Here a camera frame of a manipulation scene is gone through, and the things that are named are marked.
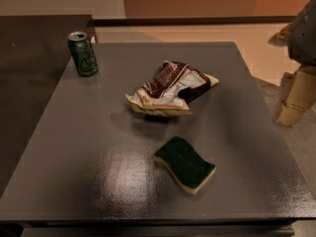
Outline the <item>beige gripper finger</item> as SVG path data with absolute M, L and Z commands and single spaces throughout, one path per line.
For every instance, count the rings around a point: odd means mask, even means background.
M 289 36 L 291 34 L 292 23 L 284 26 L 269 39 L 269 44 L 274 46 L 288 46 Z
M 280 103 L 276 122 L 294 126 L 316 103 L 316 67 L 301 65 L 293 74 L 284 73 L 280 83 Z

